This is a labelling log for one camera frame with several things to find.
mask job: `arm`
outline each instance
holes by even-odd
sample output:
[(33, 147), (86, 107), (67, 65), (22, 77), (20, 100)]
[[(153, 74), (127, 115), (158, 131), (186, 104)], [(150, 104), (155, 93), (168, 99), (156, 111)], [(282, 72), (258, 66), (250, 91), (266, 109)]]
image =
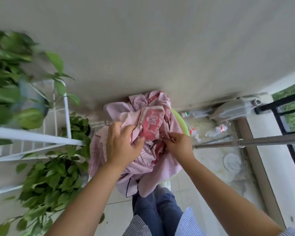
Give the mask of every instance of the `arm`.
[(122, 132), (120, 126), (121, 122), (116, 122), (108, 129), (107, 162), (55, 221), (46, 236), (94, 235), (117, 180), (126, 166), (140, 155), (144, 145), (144, 139), (138, 140), (135, 147), (129, 143), (135, 126), (129, 125)]
[(190, 137), (179, 133), (170, 135), (175, 142), (165, 140), (169, 151), (229, 235), (277, 236), (282, 232), (267, 214), (237, 194), (194, 157)]

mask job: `shoe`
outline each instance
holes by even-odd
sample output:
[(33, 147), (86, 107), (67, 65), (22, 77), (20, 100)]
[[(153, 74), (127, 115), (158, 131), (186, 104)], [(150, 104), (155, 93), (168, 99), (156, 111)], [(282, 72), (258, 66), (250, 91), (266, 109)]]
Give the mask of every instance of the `shoe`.
[(167, 188), (167, 189), (169, 189), (169, 191), (170, 191), (170, 189), (171, 189), (171, 186), (170, 186), (170, 182), (169, 182), (169, 181), (165, 181), (165, 182), (158, 183), (158, 185), (159, 185), (161, 188)]

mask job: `leg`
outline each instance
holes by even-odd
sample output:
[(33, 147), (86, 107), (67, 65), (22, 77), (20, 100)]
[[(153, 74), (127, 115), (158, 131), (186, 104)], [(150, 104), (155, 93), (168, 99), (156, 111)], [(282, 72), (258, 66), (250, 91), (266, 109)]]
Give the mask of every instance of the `leg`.
[(155, 199), (153, 193), (142, 198), (139, 192), (132, 197), (133, 215), (138, 215), (149, 227), (152, 236), (164, 236), (161, 218), (156, 212)]
[(161, 216), (163, 229), (167, 236), (174, 236), (183, 214), (182, 210), (177, 205), (175, 196), (169, 189), (158, 185), (154, 192), (156, 209), (159, 216)]

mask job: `blue jeans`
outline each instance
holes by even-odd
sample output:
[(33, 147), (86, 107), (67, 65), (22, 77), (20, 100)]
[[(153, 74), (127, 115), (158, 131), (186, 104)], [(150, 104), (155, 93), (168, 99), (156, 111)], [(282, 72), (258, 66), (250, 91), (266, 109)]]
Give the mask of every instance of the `blue jeans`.
[(149, 227), (152, 236), (174, 236), (182, 210), (173, 193), (159, 186), (142, 198), (139, 193), (132, 197), (133, 215), (138, 215)]

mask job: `hand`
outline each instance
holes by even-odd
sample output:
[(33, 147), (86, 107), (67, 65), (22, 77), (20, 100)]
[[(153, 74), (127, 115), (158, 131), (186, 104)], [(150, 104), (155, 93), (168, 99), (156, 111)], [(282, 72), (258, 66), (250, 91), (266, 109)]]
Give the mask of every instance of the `hand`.
[(191, 138), (185, 134), (170, 132), (169, 135), (174, 139), (174, 142), (164, 139), (170, 153), (181, 164), (182, 161), (194, 158)]
[(107, 163), (124, 170), (127, 165), (138, 158), (143, 149), (145, 139), (140, 138), (135, 147), (131, 146), (130, 136), (135, 126), (128, 125), (121, 131), (121, 124), (121, 122), (115, 122), (109, 126), (106, 153)]

